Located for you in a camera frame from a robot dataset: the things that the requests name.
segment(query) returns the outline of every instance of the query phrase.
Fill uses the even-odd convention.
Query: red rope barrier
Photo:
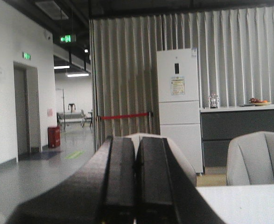
[[[100,116],[102,120],[112,120],[112,119],[121,119],[121,118],[136,118],[136,117],[143,117],[148,116],[149,112],[147,113],[137,113],[137,114],[128,114],[128,115],[117,115],[117,116]]]

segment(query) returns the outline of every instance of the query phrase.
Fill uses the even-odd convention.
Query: elevator door
[[[30,149],[28,137],[28,100],[27,81],[24,70],[14,69],[14,92],[18,155],[25,154]]]

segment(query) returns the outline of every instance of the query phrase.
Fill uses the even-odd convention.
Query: air vent
[[[37,1],[35,3],[52,20],[67,20],[68,16],[54,1]]]

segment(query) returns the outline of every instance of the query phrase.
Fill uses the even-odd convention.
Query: green floor marking
[[[66,159],[75,159],[77,157],[79,157],[81,154],[83,154],[84,151],[75,151],[73,153],[71,153],[70,155],[66,156]]]

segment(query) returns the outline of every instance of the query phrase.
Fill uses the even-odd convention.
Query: doorway
[[[14,63],[14,92],[19,158],[41,151],[37,68]]]

